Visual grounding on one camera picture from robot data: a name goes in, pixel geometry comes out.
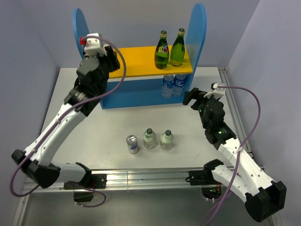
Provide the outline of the green glass Perrier bottle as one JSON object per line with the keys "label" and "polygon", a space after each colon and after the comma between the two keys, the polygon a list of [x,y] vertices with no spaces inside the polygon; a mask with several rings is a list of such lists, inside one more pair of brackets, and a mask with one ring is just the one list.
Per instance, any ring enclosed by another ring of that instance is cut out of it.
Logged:
{"label": "green glass Perrier bottle", "polygon": [[160,32],[160,39],[156,46],[154,61],[155,67],[158,69],[164,69],[167,67],[169,61],[169,47],[167,43],[167,32],[161,31]]}

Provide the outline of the silver blue can front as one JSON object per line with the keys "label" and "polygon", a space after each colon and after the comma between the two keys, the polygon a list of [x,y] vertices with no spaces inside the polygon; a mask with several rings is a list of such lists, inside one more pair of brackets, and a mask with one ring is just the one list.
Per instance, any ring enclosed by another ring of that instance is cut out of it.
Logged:
{"label": "silver blue can front", "polygon": [[126,138],[126,143],[131,154],[136,154],[138,152],[138,140],[135,135],[129,135]]}

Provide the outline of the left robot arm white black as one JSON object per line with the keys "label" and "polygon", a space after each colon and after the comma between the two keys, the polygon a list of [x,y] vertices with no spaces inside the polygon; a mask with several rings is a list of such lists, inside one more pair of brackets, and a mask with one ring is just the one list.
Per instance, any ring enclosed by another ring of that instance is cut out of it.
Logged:
{"label": "left robot arm white black", "polygon": [[12,154],[19,169],[42,188],[67,181],[86,188],[92,182],[92,171],[82,163],[53,163],[52,159],[75,127],[111,94],[106,91],[109,74],[120,68],[118,59],[123,56],[116,47],[104,49],[106,55],[87,56],[80,62],[74,87],[55,118],[31,145]]}

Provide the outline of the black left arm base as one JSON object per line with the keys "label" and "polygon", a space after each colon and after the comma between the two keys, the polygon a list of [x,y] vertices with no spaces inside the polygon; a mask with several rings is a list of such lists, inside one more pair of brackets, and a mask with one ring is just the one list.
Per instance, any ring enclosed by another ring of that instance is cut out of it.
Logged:
{"label": "black left arm base", "polygon": [[81,182],[65,182],[64,190],[73,191],[73,199],[76,203],[87,205],[96,195],[97,189],[104,189],[106,187],[107,175],[104,173],[91,174]]}

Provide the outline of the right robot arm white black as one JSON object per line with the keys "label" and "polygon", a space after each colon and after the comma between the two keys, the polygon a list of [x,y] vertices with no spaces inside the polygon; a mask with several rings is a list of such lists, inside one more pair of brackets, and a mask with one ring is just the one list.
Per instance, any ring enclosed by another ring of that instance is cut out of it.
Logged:
{"label": "right robot arm white black", "polygon": [[189,182],[192,186],[225,185],[225,193],[232,192],[238,196],[250,217],[262,222],[284,208],[287,188],[282,181],[276,182],[257,165],[224,122],[224,104],[220,99],[225,95],[225,89],[218,83],[212,85],[211,92],[193,88],[185,92],[183,105],[195,100],[191,108],[199,113],[208,142],[234,166],[234,170],[229,170],[222,161],[215,159],[206,163],[203,170],[190,171]]}

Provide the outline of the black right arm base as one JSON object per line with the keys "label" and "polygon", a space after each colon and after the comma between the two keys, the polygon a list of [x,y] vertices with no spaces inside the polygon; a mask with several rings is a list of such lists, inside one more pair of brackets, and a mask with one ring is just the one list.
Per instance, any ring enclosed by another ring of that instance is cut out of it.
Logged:
{"label": "black right arm base", "polygon": [[206,169],[189,171],[189,176],[185,181],[191,186],[200,186],[201,193],[206,199],[214,201],[222,195],[221,183],[215,181]]}

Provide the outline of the blue and yellow wooden shelf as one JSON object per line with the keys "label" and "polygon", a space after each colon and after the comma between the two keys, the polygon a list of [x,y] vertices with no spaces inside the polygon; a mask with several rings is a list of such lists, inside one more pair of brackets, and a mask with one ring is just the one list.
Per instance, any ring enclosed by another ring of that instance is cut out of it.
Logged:
{"label": "blue and yellow wooden shelf", "polygon": [[158,69],[154,63],[155,46],[121,48],[126,63],[126,78],[112,94],[104,97],[100,105],[103,109],[167,105],[182,103],[184,96],[162,96],[163,75],[184,74],[184,91],[190,90],[198,61],[205,43],[207,29],[206,8],[197,3],[192,10],[185,40],[185,57],[181,66],[168,65]]}

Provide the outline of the clear Pocari Sweat bottle right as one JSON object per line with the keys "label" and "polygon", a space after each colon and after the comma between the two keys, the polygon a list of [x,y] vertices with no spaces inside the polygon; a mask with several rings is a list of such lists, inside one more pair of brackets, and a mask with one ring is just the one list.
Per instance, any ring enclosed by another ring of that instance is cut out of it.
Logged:
{"label": "clear Pocari Sweat bottle right", "polygon": [[176,74],[174,78],[173,96],[181,96],[186,82],[186,74]]}

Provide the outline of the clear pocari sweat bottle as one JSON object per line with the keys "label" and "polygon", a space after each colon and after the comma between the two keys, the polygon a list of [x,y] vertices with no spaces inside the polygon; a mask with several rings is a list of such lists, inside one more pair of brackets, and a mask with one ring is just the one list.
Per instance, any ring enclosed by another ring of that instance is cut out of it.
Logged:
{"label": "clear pocari sweat bottle", "polygon": [[164,75],[162,80],[162,96],[164,98],[170,98],[172,96],[172,89],[174,86],[174,75]]}
{"label": "clear pocari sweat bottle", "polygon": [[174,78],[173,96],[181,96],[186,82],[186,74],[176,74]]}

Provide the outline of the clear Pocari Sweat bottle left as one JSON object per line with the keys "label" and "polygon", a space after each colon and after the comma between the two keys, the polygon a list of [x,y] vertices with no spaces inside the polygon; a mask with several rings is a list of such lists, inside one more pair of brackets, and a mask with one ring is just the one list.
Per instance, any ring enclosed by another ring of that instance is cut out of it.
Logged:
{"label": "clear Pocari Sweat bottle left", "polygon": [[164,75],[162,80],[162,96],[164,98],[170,98],[172,96],[172,89],[174,86],[174,75]]}

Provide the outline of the green glass bottle yellow label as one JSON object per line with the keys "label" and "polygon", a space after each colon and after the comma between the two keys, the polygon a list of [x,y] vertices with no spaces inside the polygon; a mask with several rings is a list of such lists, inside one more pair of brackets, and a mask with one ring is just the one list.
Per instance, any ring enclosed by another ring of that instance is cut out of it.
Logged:
{"label": "green glass bottle yellow label", "polygon": [[185,30],[180,28],[178,30],[177,38],[175,39],[171,54],[170,54],[170,64],[173,66],[181,66],[185,55],[185,45],[184,45],[184,34]]}

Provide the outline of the small clear bottle right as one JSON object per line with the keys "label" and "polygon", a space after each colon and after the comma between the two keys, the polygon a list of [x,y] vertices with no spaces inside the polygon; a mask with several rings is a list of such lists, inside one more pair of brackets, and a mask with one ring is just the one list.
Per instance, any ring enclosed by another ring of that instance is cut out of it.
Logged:
{"label": "small clear bottle right", "polygon": [[174,136],[170,130],[166,130],[160,137],[160,146],[164,150],[170,150],[173,146]]}

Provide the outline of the small clear bottle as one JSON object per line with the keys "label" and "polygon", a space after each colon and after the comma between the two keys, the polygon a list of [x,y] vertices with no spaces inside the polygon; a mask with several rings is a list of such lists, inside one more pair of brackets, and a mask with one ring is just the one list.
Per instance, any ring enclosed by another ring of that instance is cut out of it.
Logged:
{"label": "small clear bottle", "polygon": [[170,130],[166,130],[160,137],[160,146],[164,150],[170,150],[173,146],[174,136]]}
{"label": "small clear bottle", "polygon": [[154,148],[156,144],[156,134],[151,128],[146,129],[146,131],[144,132],[143,144],[148,149]]}

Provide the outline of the small clear bottle left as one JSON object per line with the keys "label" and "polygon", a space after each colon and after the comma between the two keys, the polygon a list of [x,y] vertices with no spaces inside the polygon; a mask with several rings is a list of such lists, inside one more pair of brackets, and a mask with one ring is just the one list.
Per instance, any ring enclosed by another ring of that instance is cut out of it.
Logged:
{"label": "small clear bottle left", "polygon": [[151,128],[146,129],[146,131],[144,132],[143,144],[148,149],[154,148],[156,144],[156,134]]}

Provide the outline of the aluminium mounting rail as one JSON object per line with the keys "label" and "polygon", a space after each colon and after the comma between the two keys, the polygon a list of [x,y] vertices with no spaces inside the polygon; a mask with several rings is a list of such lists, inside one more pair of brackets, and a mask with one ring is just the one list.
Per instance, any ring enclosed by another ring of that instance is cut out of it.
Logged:
{"label": "aluminium mounting rail", "polygon": [[203,168],[94,170],[91,188],[100,191],[188,188],[189,171]]}

